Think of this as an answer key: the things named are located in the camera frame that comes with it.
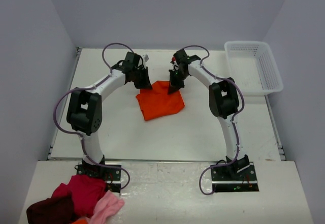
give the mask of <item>white table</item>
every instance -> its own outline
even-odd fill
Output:
[[[19,224],[27,224],[26,209],[68,183],[78,162],[38,162]],[[294,162],[255,163],[259,192],[204,196],[198,187],[208,163],[122,163],[131,175],[122,190],[125,206],[107,223],[240,223],[312,224]],[[211,174],[203,179],[211,190]]]
[[[88,86],[106,75],[108,68],[101,59],[101,49],[83,49],[72,86]],[[168,80],[170,60],[175,50],[135,50],[148,54],[151,83]],[[125,57],[125,49],[106,51],[113,65]],[[188,51],[205,56],[205,52]],[[206,60],[214,73],[228,77],[224,51],[211,51]],[[209,109],[208,90],[193,77],[185,80],[181,90],[185,108],[178,114],[145,122],[132,83],[113,92],[103,103],[103,123],[99,130],[101,148],[108,159],[144,159],[156,161],[216,161],[224,158],[225,142],[221,126]],[[279,161],[277,142],[264,97],[246,97],[246,107],[238,124],[242,143],[251,161]],[[61,125],[66,122],[66,104]],[[80,159],[82,150],[77,136],[58,132],[51,153],[55,159]]]

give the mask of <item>white plastic basket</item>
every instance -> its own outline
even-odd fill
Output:
[[[244,95],[283,90],[270,46],[258,41],[229,41],[224,45],[229,71]]]

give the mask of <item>orange cloth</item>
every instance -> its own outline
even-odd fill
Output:
[[[72,224],[88,224],[86,219],[79,219]]]
[[[140,89],[136,98],[145,121],[176,114],[185,107],[180,91],[167,94],[168,86],[169,81],[156,81],[152,90]]]

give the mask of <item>cloth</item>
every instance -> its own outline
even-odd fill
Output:
[[[71,196],[75,214],[92,217],[98,200],[105,195],[105,187],[106,183],[101,179],[76,175],[71,177],[67,185],[61,183],[52,197]]]
[[[29,224],[69,224],[75,220],[71,197],[54,197],[29,206]]]
[[[72,224],[88,224],[88,221],[86,219],[82,218],[82,219],[75,221]]]
[[[112,192],[107,191],[95,206],[94,215],[89,224],[105,224],[106,219],[115,215],[124,205],[124,200],[118,199]]]
[[[184,107],[180,91],[167,94],[169,81],[156,81],[152,89],[140,89],[136,96],[145,121],[177,114]]]

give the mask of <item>gray wall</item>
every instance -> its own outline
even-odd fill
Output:
[[[75,47],[51,0],[0,0],[0,11],[0,216],[16,223],[37,160],[46,159]]]
[[[135,48],[262,40],[284,0],[52,0],[77,46]]]
[[[286,0],[264,40],[284,84],[270,97],[288,160],[295,160],[316,223],[325,223],[325,0]]]

